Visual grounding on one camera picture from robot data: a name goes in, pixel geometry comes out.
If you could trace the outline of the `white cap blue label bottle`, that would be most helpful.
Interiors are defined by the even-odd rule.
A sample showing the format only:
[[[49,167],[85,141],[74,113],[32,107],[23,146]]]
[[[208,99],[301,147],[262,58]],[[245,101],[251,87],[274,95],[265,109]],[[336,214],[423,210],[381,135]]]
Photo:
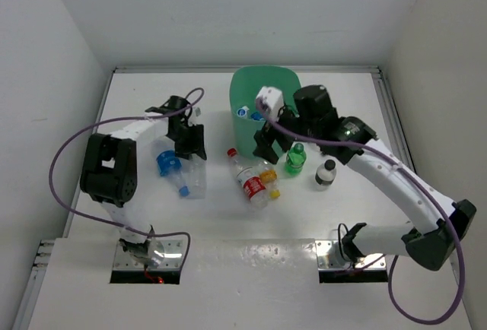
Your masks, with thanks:
[[[237,109],[236,115],[242,119],[249,119],[254,122],[264,122],[265,119],[257,110],[251,110],[248,106],[241,106]]]

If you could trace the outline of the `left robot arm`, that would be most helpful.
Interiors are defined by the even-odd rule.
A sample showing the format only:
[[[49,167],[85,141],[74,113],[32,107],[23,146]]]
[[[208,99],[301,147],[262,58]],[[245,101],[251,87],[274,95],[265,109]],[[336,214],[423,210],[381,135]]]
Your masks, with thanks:
[[[143,216],[150,179],[166,179],[181,198],[203,198],[206,190],[204,127],[185,97],[152,106],[140,120],[88,139],[80,187],[120,225],[119,242],[138,263],[158,267],[167,257]]]

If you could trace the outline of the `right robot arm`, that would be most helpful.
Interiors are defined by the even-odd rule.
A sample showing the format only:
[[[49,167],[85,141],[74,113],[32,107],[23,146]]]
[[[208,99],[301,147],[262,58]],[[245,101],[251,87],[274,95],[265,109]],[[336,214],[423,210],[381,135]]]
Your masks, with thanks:
[[[262,87],[256,108],[265,125],[255,133],[254,155],[277,163],[273,149],[290,151],[296,141],[316,144],[320,151],[362,175],[407,217],[399,226],[358,223],[335,245],[336,260],[347,265],[366,255],[382,253],[410,257],[430,271],[439,270],[465,237],[476,214],[468,200],[454,201],[420,179],[358,117],[340,116],[323,85],[293,94],[288,106],[276,87]]]

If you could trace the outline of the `red cap red label bottle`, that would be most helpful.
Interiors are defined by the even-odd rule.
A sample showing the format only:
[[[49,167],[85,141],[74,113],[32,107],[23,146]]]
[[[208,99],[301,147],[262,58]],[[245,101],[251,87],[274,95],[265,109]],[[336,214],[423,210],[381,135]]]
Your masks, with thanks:
[[[255,166],[248,159],[242,157],[235,148],[229,149],[227,156],[232,175],[248,202],[253,206],[253,210],[264,209],[268,204],[269,196]]]

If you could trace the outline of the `clear unlabelled plastic bottle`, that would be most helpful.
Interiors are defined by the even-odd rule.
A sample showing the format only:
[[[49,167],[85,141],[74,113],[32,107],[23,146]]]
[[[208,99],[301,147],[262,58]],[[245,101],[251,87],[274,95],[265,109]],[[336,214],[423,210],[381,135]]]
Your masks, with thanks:
[[[206,161],[193,154],[183,161],[183,172],[189,189],[189,198],[203,199],[206,194]]]

